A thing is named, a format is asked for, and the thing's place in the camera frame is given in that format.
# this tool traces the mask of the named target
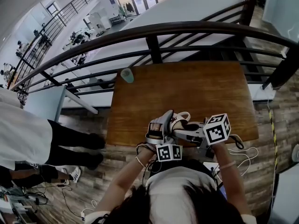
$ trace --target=wood-patterned floor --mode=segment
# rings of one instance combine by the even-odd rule
[[[251,25],[268,29],[268,24],[261,21],[262,12],[260,8],[256,8]],[[261,43],[256,39],[250,39],[250,42],[254,47],[267,47],[275,51],[280,51],[281,49],[281,47]],[[258,56],[258,59],[265,61],[269,57]],[[298,101],[299,72],[277,92],[274,100],[269,103],[274,116],[277,133],[279,171],[291,164],[292,148],[299,142]],[[243,176],[243,179],[249,206],[253,214],[257,216],[268,209],[271,199],[274,175],[274,144],[267,103],[256,103],[255,111],[258,122],[259,140],[246,142],[244,145],[245,148],[256,147],[259,151],[259,156],[252,160],[251,167]],[[63,111],[59,122],[64,126],[78,131],[106,135],[108,114],[109,109],[100,110],[98,115],[92,115],[86,111]],[[79,216],[82,209],[92,207],[91,200],[99,201],[103,197],[114,175],[135,156],[135,149],[133,147],[107,145],[101,152],[105,159],[96,171],[89,171],[86,168],[82,168],[82,175],[79,182],[70,185],[73,191],[65,191],[69,207]],[[194,152],[189,149],[187,155],[191,155],[192,153]],[[248,155],[254,156],[255,151],[248,152]],[[237,158],[236,160],[240,163],[243,158]],[[246,168],[247,165],[244,165],[240,168],[240,172],[243,172]],[[142,176],[135,182],[136,185],[140,184],[141,178]],[[49,205],[37,207],[37,215],[44,223],[82,223],[80,218],[67,210],[61,188],[47,188],[45,194],[50,200]]]

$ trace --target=white shirt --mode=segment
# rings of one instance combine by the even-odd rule
[[[191,224],[196,223],[193,203],[183,186],[188,181],[206,189],[209,186],[216,189],[214,180],[207,174],[185,167],[171,168],[148,179],[150,184],[150,215],[153,224]],[[94,212],[85,217],[85,224],[91,224],[98,217],[110,212]],[[256,218],[251,215],[241,215],[246,224],[256,224]]]
[[[14,170],[15,161],[44,164],[51,142],[49,122],[22,110],[15,92],[0,88],[0,165]]]

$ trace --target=table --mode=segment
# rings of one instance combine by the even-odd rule
[[[133,67],[134,82],[117,74],[107,143],[136,146],[149,122],[169,109],[188,111],[190,121],[227,113],[231,134],[258,139],[255,111],[238,62],[177,62]]]
[[[55,86],[29,94],[24,110],[35,114],[40,118],[58,122],[65,97],[77,102],[90,112],[98,114],[96,109],[92,108],[85,101],[69,92],[65,85]]]

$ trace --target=black railing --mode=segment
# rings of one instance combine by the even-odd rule
[[[251,18],[252,18],[252,15],[253,15],[253,11],[254,11],[254,8],[255,8],[255,4],[256,4],[256,0],[245,0],[243,2],[239,2],[237,4],[229,6],[229,7],[225,8],[225,9],[223,9],[223,10],[220,10],[220,11],[218,11],[218,12],[212,14],[212,15],[209,15],[208,17],[205,17],[204,19],[202,19],[200,21],[210,21],[211,19],[214,19],[214,18],[216,18],[216,17],[218,17],[220,15],[223,15],[223,14],[229,12],[229,11],[232,11],[232,10],[234,10],[236,8],[242,7],[241,11],[237,11],[237,12],[235,12],[233,14],[230,14],[230,15],[227,15],[225,17],[222,17],[222,18],[218,19],[217,21],[227,22],[229,19],[237,17],[237,19],[235,19],[234,21],[232,21],[232,23],[240,23],[242,25],[249,26]],[[161,43],[159,43],[159,46],[160,47],[164,46],[165,44],[173,41],[179,35],[181,35],[181,34],[174,34],[174,35],[172,35],[168,39],[166,39],[166,40],[162,41]],[[192,37],[195,37],[196,35],[197,35],[197,33],[186,35],[185,37],[179,39],[178,41],[175,41],[169,47],[175,47],[175,46],[179,45],[180,43],[182,43],[182,42],[184,42],[184,41],[186,41],[186,40],[188,40],[188,39],[190,39]],[[211,35],[211,34],[204,34],[204,35],[202,35],[200,37],[194,38],[193,40],[189,41],[184,46],[192,45],[193,43],[198,42],[199,40],[204,39],[204,38],[208,37],[209,35]],[[164,55],[162,57],[162,60],[170,57],[174,53],[175,52],[171,52],[169,54]],[[139,57],[136,61],[134,61],[130,65],[130,67],[138,64],[139,62],[141,62],[142,60],[144,60],[147,57],[148,57],[147,55]],[[150,61],[151,61],[151,58],[148,58],[148,59],[144,60],[140,65],[146,65]]]
[[[290,50],[286,55],[286,58],[283,58],[283,56],[280,53],[276,53],[273,51],[268,50],[262,50],[262,49],[252,49],[252,48],[245,48],[245,47],[223,47],[220,45],[211,45],[211,46],[181,46],[181,47],[167,47],[167,48],[161,48],[157,42],[157,36],[159,35],[170,35],[170,34],[189,34],[189,33],[203,33],[203,34],[229,34],[239,37],[253,37],[273,43],[277,43],[286,47],[289,47]],[[130,40],[140,39],[140,38],[146,38],[148,42],[149,49],[147,50],[141,50],[141,51],[135,51],[135,52],[129,52],[125,54],[121,54],[121,50],[119,51],[120,54],[110,57],[105,57],[99,60],[91,61],[82,65],[78,65],[76,67],[72,67],[70,69],[63,70],[59,73],[56,73],[54,75],[51,75],[50,78],[44,78],[39,80],[38,82],[35,82],[31,85],[28,85],[26,87],[22,87],[21,85],[26,83],[28,80],[30,80],[32,77],[40,74],[41,72],[44,72],[45,70],[58,65],[59,63],[70,59],[74,56],[86,53],[91,50],[95,50],[98,48],[102,48],[108,45],[120,43],[120,42],[126,42]],[[231,51],[246,51],[249,53],[256,53],[256,54],[263,54],[268,56],[274,56],[274,57],[280,57],[283,59],[280,65],[275,65],[271,63],[260,63],[260,62],[253,62],[253,61],[241,61],[241,65],[246,66],[258,66],[258,67],[271,67],[276,68],[276,70],[279,71],[278,75],[277,72],[274,71],[273,73],[264,73],[264,72],[245,72],[244,74],[246,76],[258,76],[258,77],[268,77],[266,82],[262,83],[263,87],[266,87],[269,82],[272,83],[273,87],[280,87],[283,85],[293,74],[294,71],[298,68],[297,63],[293,62],[294,60],[294,54],[296,51],[298,51],[299,45],[292,40],[286,39],[281,36],[273,35],[270,33],[267,33],[263,30],[252,28],[244,25],[238,25],[234,23],[225,23],[225,22],[211,22],[211,21],[185,21],[185,22],[170,22],[170,23],[161,23],[161,24],[154,24],[154,25],[148,25],[143,27],[137,27],[132,29],[123,30],[120,32],[112,33],[109,35],[106,35],[104,37],[97,38],[95,40],[86,42],[80,46],[77,46],[73,48],[72,50],[68,50],[51,60],[45,62],[42,66],[38,67],[37,69],[33,70],[30,74],[28,74],[26,77],[24,77],[22,80],[20,80],[17,84],[15,84],[11,89],[19,89],[18,93],[22,93],[21,97],[25,97],[27,93],[33,93],[36,91],[48,89],[53,86],[57,85],[63,85],[75,81],[80,81],[92,77],[100,77],[105,76],[109,74],[115,74],[120,69],[115,70],[109,70],[109,71],[103,71],[98,73],[93,73],[85,76],[76,77],[73,79],[69,79],[66,81],[58,82],[55,80],[55,77],[58,77],[60,75],[79,70],[82,68],[90,67],[93,65],[106,63],[114,60],[124,59],[128,57],[136,57],[136,56],[147,56],[151,55],[151,59],[154,61],[154,63],[162,63],[162,56],[163,53],[169,53],[169,52],[178,52],[178,51],[204,51],[204,50],[231,50]],[[50,80],[53,82],[53,84],[33,90],[28,91],[28,88],[33,87],[37,84],[40,84],[46,80]],[[79,88],[86,88],[91,86],[101,86],[104,84],[113,84],[115,80],[110,81],[104,81],[100,82],[97,81],[92,84],[86,84],[86,85],[79,85],[75,87],[68,88],[71,91]],[[102,90],[95,90],[95,91],[85,91],[85,92],[76,92],[75,94],[80,95],[86,95],[86,94],[92,94],[92,93],[100,93],[100,92],[110,92],[113,89],[110,87]]]
[[[13,83],[17,83],[23,79],[31,70],[36,69],[42,62],[44,55],[52,46],[53,41],[60,32],[66,27],[70,20],[75,16],[90,0],[72,0],[64,8],[62,8],[53,18],[43,26],[42,30],[36,32],[34,40],[28,46],[16,66],[12,78],[8,82],[8,89]],[[55,82],[45,72],[41,72],[45,78]],[[31,80],[22,84],[26,86]]]

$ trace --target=black and white marker cube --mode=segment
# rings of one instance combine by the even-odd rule
[[[183,146],[176,144],[156,145],[159,162],[182,160]]]
[[[205,124],[203,130],[209,145],[226,141],[231,131],[228,115],[213,115]]]

